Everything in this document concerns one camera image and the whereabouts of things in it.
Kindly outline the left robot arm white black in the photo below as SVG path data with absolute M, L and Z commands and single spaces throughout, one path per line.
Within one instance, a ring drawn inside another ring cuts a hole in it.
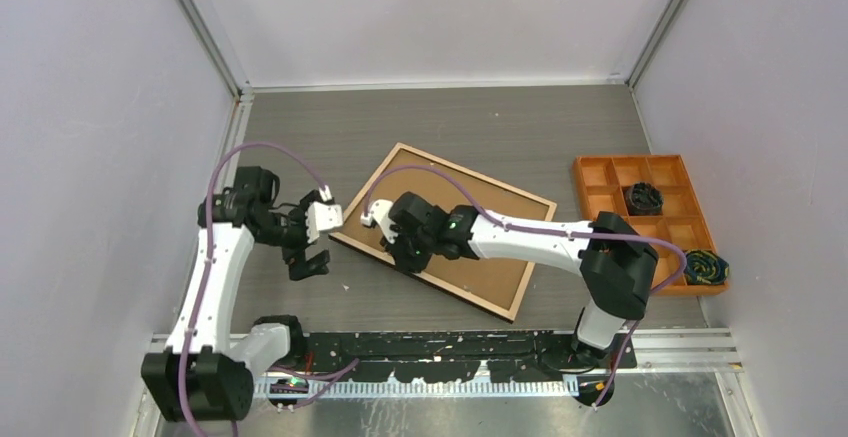
M 178 321 L 164 350 L 146 354 L 140 369 L 169 422 L 240 421 L 266 371 L 274 364 L 293 371 L 305 362 L 307 340 L 292 315 L 260 317 L 244 339 L 230 339 L 241 275 L 255 246 L 280 249 L 293 281 L 329 271 L 328 251 L 308 256 L 307 250 L 342 226 L 340 205 L 321 187 L 281 212 L 280 189 L 273 172 L 240 167 L 232 185 L 198 208 L 199 245 Z

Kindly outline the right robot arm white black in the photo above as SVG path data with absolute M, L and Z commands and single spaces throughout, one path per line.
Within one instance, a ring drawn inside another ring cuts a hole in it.
M 549 222 L 503 215 L 474 205 L 446 211 L 413 192 L 379 199 L 360 215 L 377 228 L 380 244 L 407 274 L 433 256 L 447 260 L 512 259 L 565 270 L 585 283 L 590 300 L 572 335 L 570 360 L 596 367 L 619 329 L 644 317 L 659 260 L 652 244 L 611 212 L 593 220 Z

